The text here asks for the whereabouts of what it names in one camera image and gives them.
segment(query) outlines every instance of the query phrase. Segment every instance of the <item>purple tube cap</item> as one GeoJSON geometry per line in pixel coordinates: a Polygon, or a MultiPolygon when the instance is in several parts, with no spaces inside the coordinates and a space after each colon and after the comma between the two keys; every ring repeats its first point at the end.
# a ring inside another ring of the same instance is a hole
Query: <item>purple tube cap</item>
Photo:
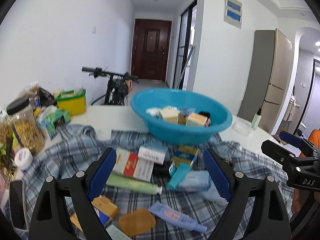
{"type": "Polygon", "coordinates": [[[207,227],[197,224],[196,227],[193,229],[194,231],[200,232],[200,233],[205,233],[207,231],[207,227]]]}

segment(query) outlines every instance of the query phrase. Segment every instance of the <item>door frame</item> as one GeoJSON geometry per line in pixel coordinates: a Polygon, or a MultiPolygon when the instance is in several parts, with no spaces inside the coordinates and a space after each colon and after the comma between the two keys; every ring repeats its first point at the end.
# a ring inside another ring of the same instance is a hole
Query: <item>door frame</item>
{"type": "Polygon", "coordinates": [[[313,87],[313,81],[314,81],[314,78],[315,78],[316,62],[317,62],[317,63],[320,63],[319,60],[316,60],[316,59],[314,58],[314,59],[313,59],[312,78],[311,78],[310,89],[309,89],[307,101],[306,101],[306,104],[305,104],[305,106],[304,106],[304,108],[303,108],[303,111],[302,111],[301,117],[300,117],[300,119],[299,119],[299,122],[298,122],[298,124],[297,124],[297,127],[294,129],[293,135],[296,134],[297,130],[299,129],[300,123],[302,122],[302,119],[303,119],[303,117],[304,117],[304,114],[306,113],[306,110],[307,110],[308,103],[309,103],[309,101],[310,101],[311,91],[312,91],[312,87],[313,87]]]}
{"type": "MultiPolygon", "coordinates": [[[[186,40],[184,42],[184,47],[186,48],[187,46],[189,47],[189,42],[190,42],[190,35],[191,35],[191,24],[192,24],[192,10],[193,8],[198,4],[198,0],[194,0],[187,9],[183,11],[183,13],[180,15],[180,29],[179,29],[179,39],[178,39],[178,49],[177,49],[177,55],[176,55],[176,64],[174,67],[174,76],[173,76],[173,88],[176,86],[176,75],[177,75],[177,64],[178,64],[178,53],[179,53],[179,44],[181,40],[181,28],[182,28],[182,17],[183,15],[188,12],[188,21],[187,21],[187,32],[186,32],[186,40]]],[[[181,76],[183,72],[183,68],[185,64],[187,63],[187,57],[188,57],[188,49],[185,49],[183,51],[183,58],[182,58],[182,67],[181,67],[181,72],[179,74],[179,77],[181,76]]],[[[183,87],[183,80],[184,80],[184,75],[182,77],[182,81],[179,85],[179,89],[182,89],[183,87]]]]}
{"type": "Polygon", "coordinates": [[[138,22],[139,21],[156,21],[156,22],[164,22],[164,23],[170,23],[169,29],[168,29],[168,38],[167,38],[167,45],[165,50],[165,62],[166,65],[162,71],[161,81],[165,82],[165,78],[167,75],[167,69],[168,69],[168,57],[169,57],[169,45],[170,45],[170,39],[171,39],[171,28],[172,28],[172,21],[162,21],[162,20],[153,20],[153,19],[135,19],[134,20],[134,32],[133,32],[133,42],[132,42],[132,53],[131,53],[131,74],[135,75],[135,66],[134,66],[134,56],[135,56],[135,47],[136,47],[136,40],[137,40],[137,29],[138,29],[138,22]]]}

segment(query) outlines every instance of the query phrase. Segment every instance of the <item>brown wooden door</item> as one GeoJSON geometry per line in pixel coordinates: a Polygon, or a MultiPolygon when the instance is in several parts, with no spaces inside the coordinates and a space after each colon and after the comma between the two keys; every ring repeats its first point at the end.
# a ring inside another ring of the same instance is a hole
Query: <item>brown wooden door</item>
{"type": "Polygon", "coordinates": [[[171,24],[136,19],[131,73],[141,79],[165,81],[171,24]]]}

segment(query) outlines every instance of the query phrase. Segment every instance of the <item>bicycle handlebar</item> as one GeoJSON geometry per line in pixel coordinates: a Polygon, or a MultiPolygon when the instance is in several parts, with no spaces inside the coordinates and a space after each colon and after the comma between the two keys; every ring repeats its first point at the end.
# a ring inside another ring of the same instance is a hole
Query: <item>bicycle handlebar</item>
{"type": "Polygon", "coordinates": [[[114,75],[114,76],[123,77],[125,80],[134,80],[134,81],[138,80],[137,76],[129,75],[128,72],[125,73],[125,74],[118,74],[118,73],[103,71],[102,68],[82,67],[82,72],[90,72],[90,73],[92,73],[94,75],[94,77],[98,77],[98,76],[105,77],[107,75],[114,75]]]}

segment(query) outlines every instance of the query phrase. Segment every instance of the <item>bicycle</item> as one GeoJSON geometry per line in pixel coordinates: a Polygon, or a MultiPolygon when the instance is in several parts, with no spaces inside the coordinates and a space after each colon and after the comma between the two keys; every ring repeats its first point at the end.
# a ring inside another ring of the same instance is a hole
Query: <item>bicycle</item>
{"type": "Polygon", "coordinates": [[[90,73],[89,76],[93,76],[94,78],[109,76],[106,94],[94,100],[93,103],[91,103],[91,105],[95,104],[101,98],[105,97],[103,105],[124,106],[124,99],[127,98],[129,94],[129,87],[126,81],[132,80],[138,83],[138,77],[130,75],[128,72],[126,72],[125,74],[118,74],[118,73],[103,71],[102,68],[87,68],[87,67],[82,67],[82,72],[89,72],[90,73]]]}

